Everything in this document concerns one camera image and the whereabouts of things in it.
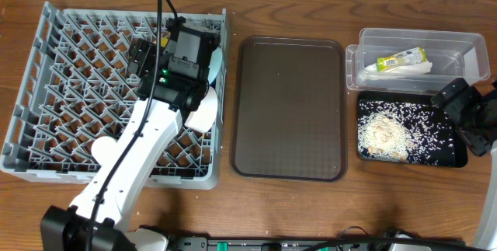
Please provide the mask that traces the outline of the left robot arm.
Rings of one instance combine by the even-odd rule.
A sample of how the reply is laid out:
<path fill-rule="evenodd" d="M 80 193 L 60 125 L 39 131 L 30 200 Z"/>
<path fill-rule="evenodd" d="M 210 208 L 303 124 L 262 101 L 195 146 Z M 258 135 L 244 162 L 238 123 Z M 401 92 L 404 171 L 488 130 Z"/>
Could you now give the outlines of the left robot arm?
<path fill-rule="evenodd" d="M 40 223 L 45 250 L 165 250 L 155 228 L 130 231 L 137 198 L 158 158 L 183 127 L 205 133 L 217 117 L 212 82 L 223 62 L 221 35 L 196 26 L 169 26 L 165 45 L 137 39 L 127 70 L 140 96 L 120 138 L 101 137 L 92 152 L 102 163 L 69 208 L 51 206 Z"/>

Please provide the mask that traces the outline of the white napkin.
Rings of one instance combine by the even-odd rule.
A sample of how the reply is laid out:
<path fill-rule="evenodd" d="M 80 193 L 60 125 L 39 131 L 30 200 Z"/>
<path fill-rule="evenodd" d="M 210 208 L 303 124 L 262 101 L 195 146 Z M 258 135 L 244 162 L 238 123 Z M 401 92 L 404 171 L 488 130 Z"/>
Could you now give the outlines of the white napkin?
<path fill-rule="evenodd" d="M 359 72 L 359 77 L 361 79 L 393 79 L 393 78 L 404 78 L 408 76 L 417 76 L 428 74 L 431 71 L 433 64 L 429 61 L 425 61 L 419 64 L 410 64 L 405 66 L 398 66 L 394 68 L 389 68 L 386 71 L 378 71 L 377 64 L 370 64 L 365 67 L 365 69 Z"/>

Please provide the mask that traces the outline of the white paper cup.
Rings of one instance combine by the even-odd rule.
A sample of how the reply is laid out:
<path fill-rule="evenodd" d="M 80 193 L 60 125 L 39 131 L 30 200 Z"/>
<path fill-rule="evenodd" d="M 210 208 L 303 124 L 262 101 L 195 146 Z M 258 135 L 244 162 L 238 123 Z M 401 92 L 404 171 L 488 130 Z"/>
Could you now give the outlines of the white paper cup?
<path fill-rule="evenodd" d="M 101 165 L 113 165 L 116 160 L 117 140 L 110 136 L 97 138 L 91 146 L 93 158 Z"/>

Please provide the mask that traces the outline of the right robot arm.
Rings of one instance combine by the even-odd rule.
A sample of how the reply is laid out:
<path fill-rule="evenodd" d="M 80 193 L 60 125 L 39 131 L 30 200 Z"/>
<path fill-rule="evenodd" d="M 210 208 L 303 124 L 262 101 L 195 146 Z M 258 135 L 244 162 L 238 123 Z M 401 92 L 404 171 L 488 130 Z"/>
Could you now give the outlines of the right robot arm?
<path fill-rule="evenodd" d="M 496 250 L 496 91 L 482 95 L 464 78 L 442 88 L 431 102 L 445 111 L 454 130 L 476 156 L 490 154 L 491 178 L 472 246 Z"/>

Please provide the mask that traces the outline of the pink white bowl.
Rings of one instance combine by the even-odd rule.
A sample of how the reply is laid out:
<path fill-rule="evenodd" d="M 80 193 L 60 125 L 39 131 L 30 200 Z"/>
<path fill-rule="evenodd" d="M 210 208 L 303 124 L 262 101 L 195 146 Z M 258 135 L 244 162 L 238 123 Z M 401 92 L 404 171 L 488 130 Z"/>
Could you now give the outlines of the pink white bowl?
<path fill-rule="evenodd" d="M 200 133 L 206 133 L 216 120 L 217 109 L 217 93 L 213 87 L 209 87 L 198 109 L 189 114 L 184 125 Z"/>

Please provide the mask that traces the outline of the green yellow snack wrapper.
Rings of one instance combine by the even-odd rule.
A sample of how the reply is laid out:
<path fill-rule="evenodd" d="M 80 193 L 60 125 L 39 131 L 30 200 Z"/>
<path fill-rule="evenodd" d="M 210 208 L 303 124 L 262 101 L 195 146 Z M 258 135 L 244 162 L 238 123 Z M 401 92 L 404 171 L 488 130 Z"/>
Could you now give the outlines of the green yellow snack wrapper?
<path fill-rule="evenodd" d="M 377 71 L 383 72 L 391 68 L 420 64 L 427 61 L 426 52 L 421 47 L 415 47 L 406 51 L 393 54 L 385 58 L 377 59 Z"/>

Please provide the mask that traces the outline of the light blue bowl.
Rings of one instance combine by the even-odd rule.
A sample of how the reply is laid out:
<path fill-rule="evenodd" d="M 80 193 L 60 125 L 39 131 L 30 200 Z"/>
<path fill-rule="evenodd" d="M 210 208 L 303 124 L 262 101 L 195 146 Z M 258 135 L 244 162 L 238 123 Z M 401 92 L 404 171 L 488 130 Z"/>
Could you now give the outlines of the light blue bowl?
<path fill-rule="evenodd" d="M 207 80 L 211 85 L 217 78 L 221 65 L 223 63 L 223 51 L 221 47 L 217 47 L 211 54 L 209 64 L 209 74 Z"/>

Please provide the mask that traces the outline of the yellow plate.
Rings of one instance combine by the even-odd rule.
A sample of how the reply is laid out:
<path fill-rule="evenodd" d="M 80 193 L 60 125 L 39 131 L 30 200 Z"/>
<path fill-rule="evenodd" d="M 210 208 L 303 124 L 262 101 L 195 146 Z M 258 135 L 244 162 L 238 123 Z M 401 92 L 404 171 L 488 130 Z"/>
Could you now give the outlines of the yellow plate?
<path fill-rule="evenodd" d="M 160 39 L 160 45 L 162 48 L 166 48 L 169 43 L 169 35 L 161 37 Z"/>

